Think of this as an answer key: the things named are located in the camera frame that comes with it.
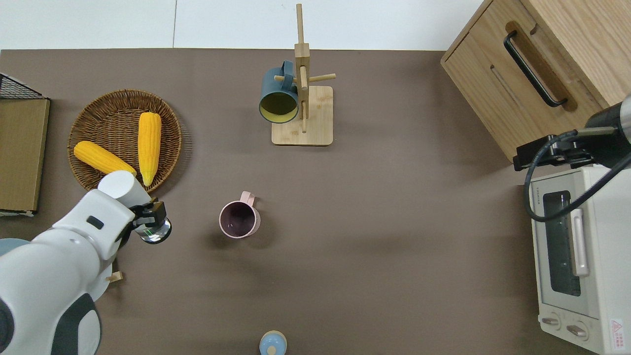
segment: white toaster oven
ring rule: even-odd
[[[550,215],[608,171],[582,167],[533,179]],[[631,169],[565,217],[533,221],[541,329],[598,354],[631,354]]]

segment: corn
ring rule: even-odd
[[[116,155],[90,141],[82,140],[74,146],[74,156],[96,170],[109,174],[116,170],[125,170],[136,176],[136,170]]]
[[[138,120],[138,165],[143,176],[143,184],[151,185],[153,177],[158,171],[160,158],[160,130],[162,121],[160,115],[144,112]]]

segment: warning label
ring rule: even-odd
[[[614,350],[625,350],[625,329],[622,319],[611,320],[611,336]]]

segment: wire basket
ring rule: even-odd
[[[31,89],[6,74],[0,73],[0,99],[46,99],[41,93]]]
[[[104,177],[74,156],[74,146],[82,140],[92,141],[131,165],[138,173],[138,119],[143,112],[154,112],[162,119],[160,158],[153,182],[144,186],[147,192],[158,188],[171,174],[182,148],[182,129],[171,107],[161,98],[141,90],[119,90],[107,93],[87,105],[70,129],[68,160],[77,181],[92,190]]]

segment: black drawer handle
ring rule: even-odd
[[[519,53],[517,52],[517,49],[512,45],[512,42],[510,41],[510,39],[513,38],[515,35],[517,35],[516,30],[512,31],[506,36],[506,38],[504,39],[504,47],[506,48],[506,51],[510,54],[510,56],[513,58],[513,60],[515,61],[519,69],[521,69],[522,73],[526,75],[526,78],[528,79],[528,81],[530,81],[530,84],[532,84],[534,89],[537,90],[537,93],[539,93],[539,96],[541,96],[543,101],[548,106],[556,107],[556,106],[560,106],[566,103],[567,99],[563,99],[561,101],[556,101],[555,99],[553,99],[552,96],[550,96],[550,94],[546,90],[546,88],[543,87],[543,84],[541,84],[541,82],[539,81],[539,78],[537,78],[537,76],[533,73],[533,71],[530,69],[528,64],[526,64],[525,60],[519,55]]]

